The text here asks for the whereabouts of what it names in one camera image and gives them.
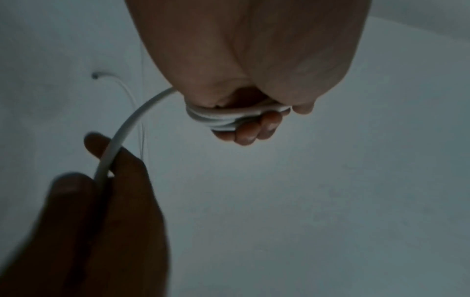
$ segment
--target hand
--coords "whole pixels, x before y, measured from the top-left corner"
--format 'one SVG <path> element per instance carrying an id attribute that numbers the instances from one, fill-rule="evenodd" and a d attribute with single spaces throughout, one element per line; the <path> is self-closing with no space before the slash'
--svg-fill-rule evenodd
<path id="1" fill-rule="evenodd" d="M 247 107 L 269 97 L 299 114 L 346 75 L 370 3 L 127 0 L 150 56 L 191 103 Z M 286 114 L 215 134 L 248 145 L 270 138 Z"/>
<path id="2" fill-rule="evenodd" d="M 101 157 L 109 139 L 85 138 Z M 82 174 L 59 177 L 31 240 L 0 278 L 0 296 L 164 296 L 168 251 L 145 165 L 122 149 L 105 195 Z"/>

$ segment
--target fingernail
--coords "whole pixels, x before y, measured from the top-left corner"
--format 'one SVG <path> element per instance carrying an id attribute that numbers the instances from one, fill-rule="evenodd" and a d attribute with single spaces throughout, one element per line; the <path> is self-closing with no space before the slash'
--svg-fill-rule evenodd
<path id="1" fill-rule="evenodd" d="M 62 196 L 77 192 L 91 191 L 93 181 L 86 175 L 70 173 L 56 179 L 50 189 L 50 196 Z"/>
<path id="2" fill-rule="evenodd" d="M 272 131 L 272 130 L 276 129 L 277 127 L 279 127 L 279 124 L 278 124 L 278 123 L 271 123 L 271 124 L 269 124 L 269 125 L 266 127 L 266 129 L 267 129 L 268 131 Z"/>

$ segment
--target skin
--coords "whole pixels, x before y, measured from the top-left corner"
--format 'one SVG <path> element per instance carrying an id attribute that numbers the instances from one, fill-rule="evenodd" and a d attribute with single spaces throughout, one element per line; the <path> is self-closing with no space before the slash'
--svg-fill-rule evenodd
<path id="1" fill-rule="evenodd" d="M 85 138 L 101 157 L 109 139 Z M 94 181 L 57 178 L 30 240 L 0 277 L 0 296 L 164 296 L 165 223 L 143 162 L 118 154 L 104 197 Z"/>
<path id="2" fill-rule="evenodd" d="M 266 98 L 309 114 L 353 60 L 371 0 L 126 0 L 166 79 L 193 104 L 252 106 Z M 266 113 L 236 132 L 240 145 L 270 138 Z"/>

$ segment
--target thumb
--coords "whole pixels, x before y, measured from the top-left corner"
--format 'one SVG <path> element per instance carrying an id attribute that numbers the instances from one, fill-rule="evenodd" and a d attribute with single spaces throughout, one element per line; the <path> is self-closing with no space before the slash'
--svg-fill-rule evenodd
<path id="1" fill-rule="evenodd" d="M 30 241 L 1 278 L 0 295 L 57 296 L 74 282 L 97 201 L 91 178 L 73 173 L 56 179 Z"/>

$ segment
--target person's left hand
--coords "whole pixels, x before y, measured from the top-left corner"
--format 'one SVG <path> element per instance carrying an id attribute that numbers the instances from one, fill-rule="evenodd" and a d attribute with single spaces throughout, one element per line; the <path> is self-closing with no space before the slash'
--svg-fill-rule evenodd
<path id="1" fill-rule="evenodd" d="M 109 139 L 85 138 L 101 157 Z M 145 165 L 121 149 L 103 196 L 82 174 L 59 177 L 30 241 L 0 278 L 0 296 L 164 296 L 168 250 Z"/>

